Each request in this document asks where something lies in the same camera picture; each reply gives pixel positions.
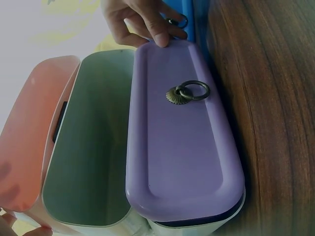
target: wooden surface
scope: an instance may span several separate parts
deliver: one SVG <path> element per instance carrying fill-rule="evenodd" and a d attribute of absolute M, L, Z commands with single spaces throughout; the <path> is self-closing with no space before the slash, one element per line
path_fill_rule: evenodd
<path fill-rule="evenodd" d="M 210 0 L 208 37 L 248 196 L 216 236 L 315 236 L 315 1 Z"/>

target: white backdrop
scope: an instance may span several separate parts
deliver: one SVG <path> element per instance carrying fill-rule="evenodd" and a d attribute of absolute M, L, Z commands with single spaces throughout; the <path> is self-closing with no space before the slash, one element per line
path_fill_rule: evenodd
<path fill-rule="evenodd" d="M 73 4 L 82 0 L 55 0 L 49 6 L 39 0 L 3 0 L 0 6 L 0 133 L 12 106 L 32 69 L 41 61 L 65 55 L 81 59 L 93 52 L 109 29 L 98 8 L 93 13 L 47 14 L 57 1 Z M 71 22 L 89 17 L 89 23 L 76 36 L 51 45 L 31 41 L 34 35 L 64 29 Z"/>

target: pink container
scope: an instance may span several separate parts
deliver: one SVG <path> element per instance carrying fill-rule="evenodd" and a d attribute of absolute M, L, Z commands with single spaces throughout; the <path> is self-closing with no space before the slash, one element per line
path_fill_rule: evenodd
<path fill-rule="evenodd" d="M 63 101 L 69 98 L 80 60 L 75 56 L 38 64 L 22 88 L 0 135 L 0 206 L 34 226 L 77 232 L 52 219 L 41 189 Z"/>

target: pink lid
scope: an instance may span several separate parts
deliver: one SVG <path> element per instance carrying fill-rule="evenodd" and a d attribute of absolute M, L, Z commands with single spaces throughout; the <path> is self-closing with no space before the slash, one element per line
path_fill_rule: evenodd
<path fill-rule="evenodd" d="M 48 59 L 25 82 L 0 135 L 0 207 L 24 212 L 40 195 L 42 173 L 49 163 L 43 164 L 44 152 L 50 153 L 50 159 L 53 148 L 45 150 L 47 135 L 54 113 L 59 116 L 55 110 L 60 97 L 79 64 L 75 56 Z"/>

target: blue object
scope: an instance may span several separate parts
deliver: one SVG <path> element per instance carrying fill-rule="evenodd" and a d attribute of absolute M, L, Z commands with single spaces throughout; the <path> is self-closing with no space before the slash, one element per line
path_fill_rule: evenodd
<path fill-rule="evenodd" d="M 207 63 L 210 61 L 207 37 L 211 34 L 208 27 L 209 7 L 209 0 L 193 0 L 194 20 L 198 26 L 195 31 L 196 43 L 201 49 L 202 55 Z"/>
<path fill-rule="evenodd" d="M 163 0 L 167 5 L 174 10 L 185 15 L 188 19 L 188 25 L 184 28 L 190 42 L 195 42 L 195 23 L 193 16 L 192 0 Z"/>

